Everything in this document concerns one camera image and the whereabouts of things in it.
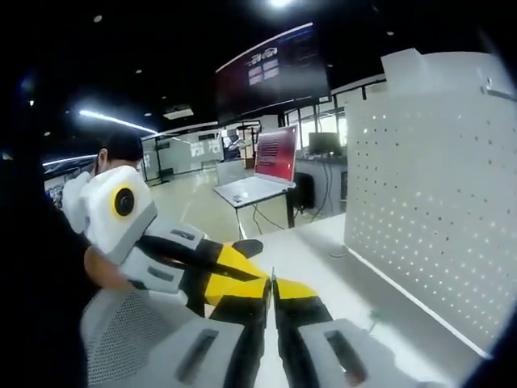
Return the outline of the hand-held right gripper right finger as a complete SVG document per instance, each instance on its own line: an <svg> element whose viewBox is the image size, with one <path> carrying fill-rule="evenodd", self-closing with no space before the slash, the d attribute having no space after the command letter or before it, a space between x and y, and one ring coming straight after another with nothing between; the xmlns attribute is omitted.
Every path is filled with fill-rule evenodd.
<svg viewBox="0 0 517 388"><path fill-rule="evenodd" d="M334 319L310 287L273 280L278 350L291 387L399 387L394 355L353 322Z"/></svg>

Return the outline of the person's left hand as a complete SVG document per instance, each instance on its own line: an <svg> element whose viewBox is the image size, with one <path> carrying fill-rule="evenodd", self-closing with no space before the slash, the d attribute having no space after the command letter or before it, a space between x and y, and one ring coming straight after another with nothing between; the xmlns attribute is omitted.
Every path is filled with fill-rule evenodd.
<svg viewBox="0 0 517 388"><path fill-rule="evenodd" d="M119 268L90 246L84 255L84 268L89 278L103 289L132 290L133 286Z"/></svg>

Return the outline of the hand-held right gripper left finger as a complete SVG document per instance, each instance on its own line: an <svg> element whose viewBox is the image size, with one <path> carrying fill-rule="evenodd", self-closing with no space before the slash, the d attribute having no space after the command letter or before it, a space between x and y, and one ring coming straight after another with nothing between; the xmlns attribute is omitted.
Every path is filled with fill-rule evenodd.
<svg viewBox="0 0 517 388"><path fill-rule="evenodd" d="M271 281L228 290L210 318L171 309L173 334L161 346L162 387L252 387L263 354Z"/></svg>

